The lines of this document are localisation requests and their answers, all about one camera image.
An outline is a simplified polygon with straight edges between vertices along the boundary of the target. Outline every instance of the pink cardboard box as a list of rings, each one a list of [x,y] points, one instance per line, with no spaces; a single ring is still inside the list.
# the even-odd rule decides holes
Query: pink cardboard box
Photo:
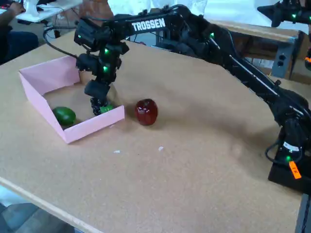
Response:
[[[70,128],[63,129],[60,126],[44,95],[56,89],[72,86],[80,82],[79,71],[75,67],[75,63],[76,60],[74,58],[67,56],[19,71],[27,99],[66,143],[78,140],[125,117],[124,106],[122,105],[107,113],[73,125]]]

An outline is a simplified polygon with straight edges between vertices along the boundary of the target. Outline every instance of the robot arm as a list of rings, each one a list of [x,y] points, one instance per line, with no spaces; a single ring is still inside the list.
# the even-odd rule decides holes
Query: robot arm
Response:
[[[269,160],[280,166],[288,166],[290,160],[299,163],[305,150],[310,148],[311,112],[308,102],[295,92],[281,88],[280,81],[273,82],[247,60],[241,58],[234,47],[230,31],[193,15],[183,6],[164,7],[159,13],[142,12],[138,16],[107,20],[102,26],[81,19],[74,41],[87,49],[81,54],[76,66],[91,71],[96,76],[85,88],[85,93],[104,105],[109,85],[115,81],[116,71],[121,65],[120,55],[129,51],[127,36],[138,33],[170,29],[179,35],[178,43],[190,47],[197,57],[222,66],[243,85],[254,92],[270,107],[275,121],[281,126],[276,158]]]

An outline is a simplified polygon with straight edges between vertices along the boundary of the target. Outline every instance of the person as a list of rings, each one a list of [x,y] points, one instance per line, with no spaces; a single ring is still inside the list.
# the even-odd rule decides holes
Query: person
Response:
[[[34,33],[14,32],[9,26],[24,11],[20,3],[14,2],[7,11],[0,14],[0,65],[38,47],[38,37]]]

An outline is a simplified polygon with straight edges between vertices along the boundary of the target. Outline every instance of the green fruit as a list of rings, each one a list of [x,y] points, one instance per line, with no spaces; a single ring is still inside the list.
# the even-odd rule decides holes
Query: green fruit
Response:
[[[101,113],[109,112],[113,109],[113,106],[111,104],[107,105],[106,107],[100,107]]]
[[[53,113],[60,125],[69,126],[73,125],[76,120],[76,114],[70,108],[56,107]]]

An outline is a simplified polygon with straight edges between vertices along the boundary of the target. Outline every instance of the fake apple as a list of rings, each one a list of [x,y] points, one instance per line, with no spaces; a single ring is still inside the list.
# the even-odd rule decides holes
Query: fake apple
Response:
[[[135,115],[141,125],[154,124],[157,114],[157,105],[152,99],[140,100],[135,106]]]

